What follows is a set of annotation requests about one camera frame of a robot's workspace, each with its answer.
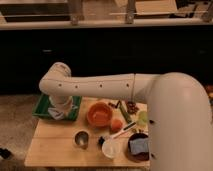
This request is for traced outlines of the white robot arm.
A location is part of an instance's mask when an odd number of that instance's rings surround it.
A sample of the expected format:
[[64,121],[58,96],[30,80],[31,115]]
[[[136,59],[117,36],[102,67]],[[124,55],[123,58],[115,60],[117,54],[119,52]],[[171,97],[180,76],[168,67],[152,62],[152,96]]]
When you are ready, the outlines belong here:
[[150,171],[213,171],[213,112],[204,87],[190,75],[73,77],[68,65],[56,62],[39,89],[55,104],[65,104],[71,96],[144,103]]

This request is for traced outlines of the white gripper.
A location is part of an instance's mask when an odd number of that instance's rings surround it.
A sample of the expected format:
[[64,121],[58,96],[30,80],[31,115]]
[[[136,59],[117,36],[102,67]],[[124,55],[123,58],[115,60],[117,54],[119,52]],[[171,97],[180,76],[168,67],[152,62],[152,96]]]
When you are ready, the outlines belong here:
[[72,107],[72,98],[56,98],[56,97],[49,97],[50,103],[52,106],[57,108],[60,111],[63,111],[64,113],[68,113],[71,110]]

